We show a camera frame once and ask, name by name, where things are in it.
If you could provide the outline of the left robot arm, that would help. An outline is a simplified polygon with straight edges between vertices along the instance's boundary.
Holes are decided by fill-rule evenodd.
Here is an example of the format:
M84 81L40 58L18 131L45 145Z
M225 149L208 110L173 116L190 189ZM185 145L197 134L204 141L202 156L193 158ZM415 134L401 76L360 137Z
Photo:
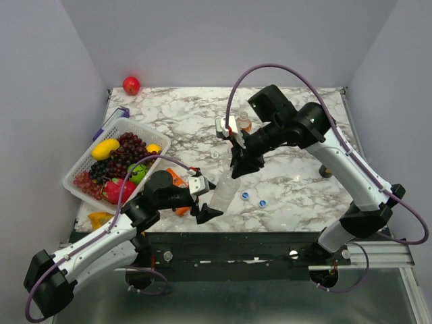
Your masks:
M198 203L199 196L216 186L201 172L196 172L189 180L190 183L181 188L173 184L168 171L156 171L142 191L105 225L53 254L46 250L36 253L24 278L24 287L29 293L26 319L31 323L39 322L30 314L31 304L37 305L42 321L56 315L73 300L84 283L104 270L145 265L151 245L142 233L160 220L162 210L189 207L198 224L222 215L223 211Z

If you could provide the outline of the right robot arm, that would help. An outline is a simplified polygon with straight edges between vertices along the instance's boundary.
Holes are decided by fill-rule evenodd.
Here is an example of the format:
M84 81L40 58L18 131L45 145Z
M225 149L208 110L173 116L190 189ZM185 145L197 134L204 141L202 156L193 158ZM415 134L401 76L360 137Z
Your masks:
M355 238L368 238L387 225L397 200L405 194L402 185L382 180L369 166L360 167L361 156L344 138L333 119L314 102L296 109L272 84L248 100L265 126L249 134L231 116L221 122L232 149L232 177L239 178L263 168L264 155L284 144L297 146L318 159L348 191L348 210L327 226L311 246L314 262L324 265Z

